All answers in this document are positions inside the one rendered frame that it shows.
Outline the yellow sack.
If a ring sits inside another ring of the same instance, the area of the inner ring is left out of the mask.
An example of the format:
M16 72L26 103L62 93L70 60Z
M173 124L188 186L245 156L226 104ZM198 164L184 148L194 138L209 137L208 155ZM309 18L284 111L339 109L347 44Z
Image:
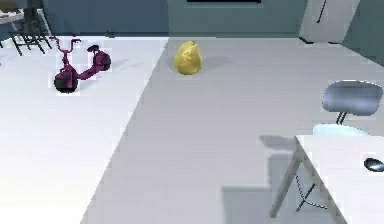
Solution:
M183 42L174 56L174 68L182 75L194 75L202 69L202 57L196 41Z

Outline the maroon toy tricycle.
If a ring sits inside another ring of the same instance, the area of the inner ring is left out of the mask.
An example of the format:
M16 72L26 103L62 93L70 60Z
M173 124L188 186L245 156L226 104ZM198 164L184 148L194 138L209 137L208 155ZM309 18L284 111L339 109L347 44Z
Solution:
M87 48L87 52L93 54L92 66L84 72L78 73L70 64L68 54L73 51L74 44L80 42L80 39L72 38L69 50L61 48L60 40L57 37L51 36L50 39L56 41L57 49L63 54L63 67L54 77L54 87L60 93L73 93L78 87L79 80L87 80L100 71L107 71L111 66L110 55L102 51L97 44L94 44Z

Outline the grey blue chair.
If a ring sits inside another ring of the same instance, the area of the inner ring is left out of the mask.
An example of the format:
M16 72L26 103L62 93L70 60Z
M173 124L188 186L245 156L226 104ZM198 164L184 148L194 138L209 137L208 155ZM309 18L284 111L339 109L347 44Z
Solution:
M312 129L315 136L368 136L362 129L344 125L348 114L371 116L379 108L384 89L372 82L339 80L330 84L323 95L322 107L328 112L337 112L334 123L316 124Z

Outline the white table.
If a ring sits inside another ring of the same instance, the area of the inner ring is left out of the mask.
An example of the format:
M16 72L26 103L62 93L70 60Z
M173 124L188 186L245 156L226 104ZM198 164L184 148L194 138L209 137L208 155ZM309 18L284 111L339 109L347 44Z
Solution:
M304 166L336 224L384 224L384 172L364 167L368 157L384 161L384 137L297 135L295 146L270 217L277 216L295 173Z

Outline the black round dish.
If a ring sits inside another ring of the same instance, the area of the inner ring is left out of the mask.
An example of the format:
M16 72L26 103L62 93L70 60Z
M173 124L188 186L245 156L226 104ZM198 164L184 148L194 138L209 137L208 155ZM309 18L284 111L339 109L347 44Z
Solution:
M384 162L375 158L367 158L364 167L372 172L384 172Z

